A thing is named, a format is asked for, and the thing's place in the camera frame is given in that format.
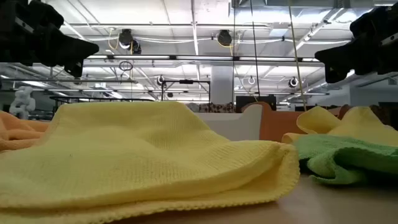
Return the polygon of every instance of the table surface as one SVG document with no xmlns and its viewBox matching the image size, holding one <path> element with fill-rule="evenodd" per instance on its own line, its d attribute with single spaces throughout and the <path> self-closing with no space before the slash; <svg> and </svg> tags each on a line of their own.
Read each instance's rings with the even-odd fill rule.
<svg viewBox="0 0 398 224">
<path fill-rule="evenodd" d="M 165 212 L 113 224 L 373 224 L 398 223 L 397 187 L 328 187 L 302 175 L 277 202 L 247 207 Z"/>
</svg>

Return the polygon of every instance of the ceiling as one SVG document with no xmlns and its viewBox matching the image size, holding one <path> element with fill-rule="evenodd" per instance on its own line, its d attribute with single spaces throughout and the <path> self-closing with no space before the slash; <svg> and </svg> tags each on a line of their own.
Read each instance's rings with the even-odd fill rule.
<svg viewBox="0 0 398 224">
<path fill-rule="evenodd" d="M 123 27 L 132 27 L 132 34 L 142 48 L 142 55 L 216 55 L 230 56 L 231 50 L 222 47 L 212 37 L 216 37 L 222 25 L 235 25 L 228 27 L 236 43 L 233 48 L 235 56 L 254 57 L 293 57 L 293 34 L 290 25 L 289 8 L 285 6 L 262 6 L 255 1 L 254 15 L 251 16 L 247 6 L 231 8 L 229 0 L 48 0 L 71 25 L 72 29 L 62 26 L 61 31 L 72 37 L 85 38 L 93 41 L 100 47 L 99 54 L 129 54 L 117 46 L 116 40 L 106 40 L 117 37 Z M 297 42 L 298 57 L 313 58 L 314 53 L 343 45 L 350 40 L 350 23 L 371 8 L 333 9 L 330 7 L 294 7 L 292 17 L 294 22 L 294 39 Z M 198 39 L 195 50 L 195 32 L 192 25 L 196 24 Z M 256 28 L 251 29 L 252 20 Z M 123 72 L 118 66 L 110 68 L 111 64 L 117 65 L 120 61 L 114 60 L 86 60 L 83 69 L 84 79 L 127 80 L 129 72 Z M 116 90 L 156 90 L 156 79 L 162 75 L 169 80 L 192 79 L 210 80 L 213 62 L 178 63 L 178 61 L 151 61 L 130 60 L 134 65 L 131 77 L 137 83 L 107 83 L 105 88 Z M 297 77 L 297 67 L 294 63 L 269 63 L 255 66 L 252 64 L 235 65 L 235 87 L 240 90 L 257 91 L 257 83 L 250 84 L 249 79 L 257 79 L 261 91 L 295 92 L 288 87 L 287 82 L 292 77 Z M 50 76 L 50 69 L 43 66 L 34 66 L 34 70 L 45 76 Z M 59 73 L 57 78 L 72 78 L 62 71 L 54 68 L 53 74 Z M 324 78 L 322 64 L 300 66 L 300 74 L 304 86 L 318 83 Z M 96 88 L 96 83 L 83 83 L 82 85 L 68 84 L 70 88 Z M 202 90 L 199 85 L 175 84 L 169 90 Z M 147 93 L 120 93 L 123 97 L 152 98 Z M 174 96 L 174 100 L 207 100 L 207 93 L 184 93 Z"/>
</svg>

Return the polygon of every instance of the hanging cable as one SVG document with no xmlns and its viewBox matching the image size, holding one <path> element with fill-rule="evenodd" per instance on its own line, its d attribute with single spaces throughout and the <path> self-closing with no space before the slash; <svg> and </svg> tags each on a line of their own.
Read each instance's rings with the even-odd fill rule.
<svg viewBox="0 0 398 224">
<path fill-rule="evenodd" d="M 109 38 L 111 38 L 111 35 L 112 35 L 112 29 L 111 29 L 111 32 L 109 32 Z M 117 41 L 117 43 L 116 43 L 116 47 L 113 47 L 113 46 L 111 45 L 111 40 L 110 40 L 110 39 L 108 39 L 108 45 L 109 45 L 109 47 L 112 48 L 113 50 L 117 50 L 117 49 L 118 49 L 118 46 L 119 46 L 119 34 L 118 34 L 118 41 Z"/>
<path fill-rule="evenodd" d="M 292 0 L 289 0 L 289 14 L 290 14 L 290 25 L 292 26 L 294 57 L 295 57 L 296 66 L 297 66 L 298 84 L 299 84 L 299 87 L 300 87 L 301 97 L 302 97 L 302 100 L 303 100 L 304 111 L 307 111 L 307 106 L 306 106 L 306 102 L 305 102 L 305 96 L 304 96 L 304 92 L 303 92 L 303 85 L 302 85 L 301 76 L 300 76 L 299 60 L 298 60 L 298 57 L 297 57 L 296 39 L 295 39 L 295 36 L 294 36 L 294 27 L 293 27 L 293 19 L 292 19 Z"/>
<path fill-rule="evenodd" d="M 251 10 L 251 22 L 252 22 L 252 27 L 253 27 L 253 38 L 254 38 L 254 57 L 256 58 L 256 76 L 257 76 L 257 90 L 259 93 L 259 99 L 261 100 L 261 94 L 260 94 L 260 82 L 259 82 L 259 64 L 257 61 L 257 45 L 256 45 L 256 31 L 254 30 L 254 16 L 253 16 L 253 3 L 252 0 L 250 0 L 250 10 Z"/>
</svg>

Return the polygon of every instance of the white column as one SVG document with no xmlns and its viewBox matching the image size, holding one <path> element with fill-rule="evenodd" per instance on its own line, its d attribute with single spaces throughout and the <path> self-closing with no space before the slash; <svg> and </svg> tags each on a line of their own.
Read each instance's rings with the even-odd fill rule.
<svg viewBox="0 0 398 224">
<path fill-rule="evenodd" d="M 211 68 L 211 98 L 214 104 L 232 102 L 233 68 L 232 66 L 213 66 Z"/>
</svg>

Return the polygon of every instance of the green knitted fabric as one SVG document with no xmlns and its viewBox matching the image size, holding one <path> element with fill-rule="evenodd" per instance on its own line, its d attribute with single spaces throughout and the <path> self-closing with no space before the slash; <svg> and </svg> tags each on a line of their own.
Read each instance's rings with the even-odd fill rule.
<svg viewBox="0 0 398 224">
<path fill-rule="evenodd" d="M 377 176 L 398 177 L 398 147 L 348 137 L 308 134 L 294 142 L 300 164 L 323 184 L 366 183 Z"/>
</svg>

